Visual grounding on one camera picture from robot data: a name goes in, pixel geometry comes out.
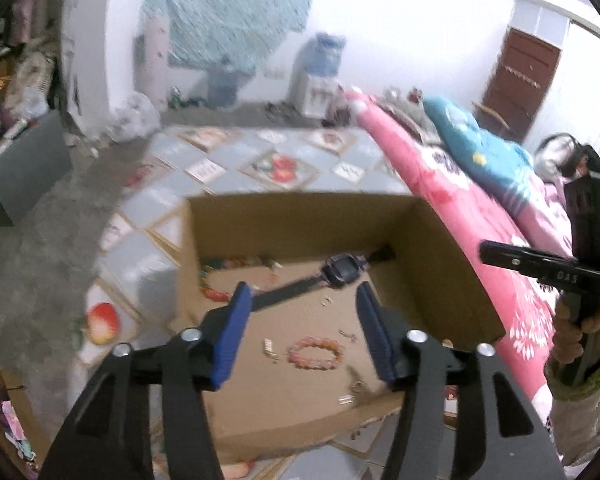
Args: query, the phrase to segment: plastic bag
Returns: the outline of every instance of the plastic bag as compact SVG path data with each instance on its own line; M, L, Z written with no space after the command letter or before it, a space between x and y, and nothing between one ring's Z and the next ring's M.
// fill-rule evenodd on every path
M39 88L27 86L22 91L22 97L16 105L13 115L19 119L30 121L42 117L49 111L46 96Z
M146 95L133 92L113 114L113 124L107 133L113 142L129 142L136 137L146 138L158 129L160 112Z

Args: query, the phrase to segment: beaded bracelet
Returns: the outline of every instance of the beaded bracelet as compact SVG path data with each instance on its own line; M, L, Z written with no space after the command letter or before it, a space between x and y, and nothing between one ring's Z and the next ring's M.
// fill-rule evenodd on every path
M304 348L321 348L333 352L333 359L306 359L300 357L299 351ZM344 346L331 339L305 337L287 349L288 361L296 368L303 370L335 370L344 359Z
M208 280L208 275L213 270L223 269L239 269L241 267L264 266L269 267L271 275L269 281L275 282L278 276L275 273L277 264L272 258L267 257L247 257L247 258L226 258L224 260L209 260L203 262L200 269L200 290L205 298L218 303L228 303L231 298L229 292L221 292L211 287Z

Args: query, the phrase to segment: cardboard box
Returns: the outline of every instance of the cardboard box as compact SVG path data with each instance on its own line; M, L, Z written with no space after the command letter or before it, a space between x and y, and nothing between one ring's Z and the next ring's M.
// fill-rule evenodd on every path
M42 466L46 454L51 447L51 441L40 427L36 417L33 415L31 404L22 380L16 374L10 372L0 372L0 393L8 396L15 414L20 421L20 426L26 440L30 444L31 450L35 453L33 462L37 467ZM0 423L0 447L5 455L21 471L24 478L30 478L31 469L27 466L27 461L18 455L18 449L8 440L5 429Z
M432 208L413 196L360 193L199 196L182 211L183 232L176 329L195 326L218 303L207 300L198 281L200 261L267 255L283 265L278 284L318 270L328 256L370 253L390 243L392 262L372 267L381 302L401 311L414 328L459 349L494 342L504 328L469 261ZM217 290L243 280L260 285L267 269L250 267L210 274ZM356 284L341 291L311 292L254 313L240 345L232 378L205 396L216 449L224 463L288 453L379 419L400 407L401 394L378 380L355 310ZM332 302L324 301L329 296ZM354 333L352 343L338 330ZM336 339L346 347L337 370L299 370L286 348L306 336ZM263 353L271 339L281 356ZM362 381L356 402L340 405Z

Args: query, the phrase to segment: concrete floor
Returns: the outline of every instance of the concrete floor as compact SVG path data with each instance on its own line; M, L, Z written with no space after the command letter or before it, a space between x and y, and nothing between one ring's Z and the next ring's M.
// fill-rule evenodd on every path
M319 126L298 116L272 120L257 106L233 112L171 110L163 122ZM0 228L0 369L20 372L34 411L51 437L66 416L72 324L84 307L100 235L146 144L135 140L111 146L98 159L72 149L73 171L22 222Z

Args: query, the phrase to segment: wooden door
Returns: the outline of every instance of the wooden door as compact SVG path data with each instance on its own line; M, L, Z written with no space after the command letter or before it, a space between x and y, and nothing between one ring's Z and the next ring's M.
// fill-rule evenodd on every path
M522 143L554 78L560 49L514 28L509 29L498 67L482 104L509 125L477 110L478 124L507 140Z

